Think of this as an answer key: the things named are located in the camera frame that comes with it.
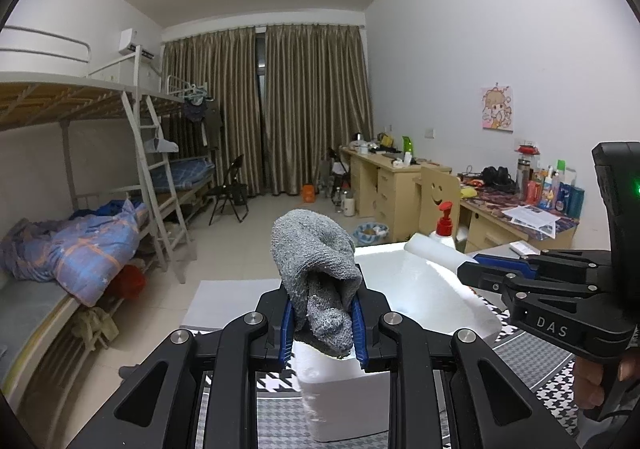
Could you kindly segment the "person's right hand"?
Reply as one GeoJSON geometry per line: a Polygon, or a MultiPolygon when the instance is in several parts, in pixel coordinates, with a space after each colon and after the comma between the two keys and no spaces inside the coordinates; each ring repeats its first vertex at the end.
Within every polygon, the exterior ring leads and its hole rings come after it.
{"type": "MultiPolygon", "coordinates": [[[[600,365],[600,363],[592,362],[582,357],[575,358],[573,368],[574,400],[580,409],[590,410],[601,406],[604,402],[603,374],[603,365],[600,365]]],[[[623,354],[618,365],[617,377],[620,382],[639,379],[638,348],[631,349],[623,354]]]]}

